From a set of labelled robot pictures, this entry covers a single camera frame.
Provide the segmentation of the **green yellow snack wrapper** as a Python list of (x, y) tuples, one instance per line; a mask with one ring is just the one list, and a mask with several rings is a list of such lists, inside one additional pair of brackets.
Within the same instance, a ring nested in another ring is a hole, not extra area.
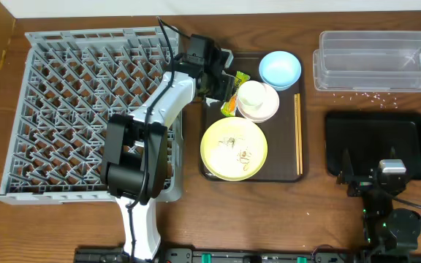
[(223, 103), (223, 105), (221, 106), (221, 113), (225, 117), (235, 117), (235, 111), (237, 108), (238, 89), (239, 87), (242, 86), (242, 84), (246, 83), (250, 79), (251, 79), (250, 75), (240, 72), (240, 71), (236, 72), (235, 81), (234, 81), (235, 90), (232, 92), (232, 96), (230, 97), (230, 100), (228, 102)]

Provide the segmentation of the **cream white cup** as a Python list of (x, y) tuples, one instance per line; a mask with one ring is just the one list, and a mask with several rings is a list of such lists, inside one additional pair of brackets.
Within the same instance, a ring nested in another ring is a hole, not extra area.
[(238, 101), (243, 110), (258, 110), (265, 100), (265, 87), (260, 82), (250, 80), (238, 89)]

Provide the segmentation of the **pink shallow bowl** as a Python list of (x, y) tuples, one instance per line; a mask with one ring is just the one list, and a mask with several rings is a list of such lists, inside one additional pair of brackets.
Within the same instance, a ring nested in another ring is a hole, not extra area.
[(265, 87), (265, 100), (258, 110), (243, 110), (237, 98), (237, 107), (244, 118), (255, 123), (261, 123), (276, 114), (279, 107), (279, 96), (277, 91), (266, 83), (261, 83)]

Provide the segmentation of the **light blue bowl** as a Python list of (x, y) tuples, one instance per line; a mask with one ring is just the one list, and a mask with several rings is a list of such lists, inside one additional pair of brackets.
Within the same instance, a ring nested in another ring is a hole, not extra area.
[(284, 91), (300, 78), (302, 66), (298, 58), (287, 51), (273, 51), (265, 55), (259, 63), (262, 81), (277, 91)]

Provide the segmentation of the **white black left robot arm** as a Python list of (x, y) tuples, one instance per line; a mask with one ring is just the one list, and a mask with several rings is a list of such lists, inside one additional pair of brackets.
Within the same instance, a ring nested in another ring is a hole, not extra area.
[(227, 74), (231, 50), (209, 37), (191, 34), (186, 52), (171, 54), (156, 90), (128, 115), (107, 123), (101, 182), (115, 197), (126, 241), (117, 262), (149, 262), (159, 250), (156, 198), (167, 175), (167, 133), (182, 109), (196, 97), (226, 102), (234, 86)]

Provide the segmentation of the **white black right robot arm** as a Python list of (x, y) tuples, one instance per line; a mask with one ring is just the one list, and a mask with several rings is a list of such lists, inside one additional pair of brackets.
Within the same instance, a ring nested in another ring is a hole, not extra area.
[(400, 202), (421, 209), (421, 205), (399, 199), (411, 180), (400, 159), (382, 159), (369, 175), (354, 174), (348, 150), (342, 155), (342, 169), (337, 183), (347, 185), (348, 197), (363, 201), (363, 234), (368, 245), (345, 256), (345, 262), (417, 263), (421, 255), (413, 255), (421, 233), (421, 215), (406, 208), (394, 208)]

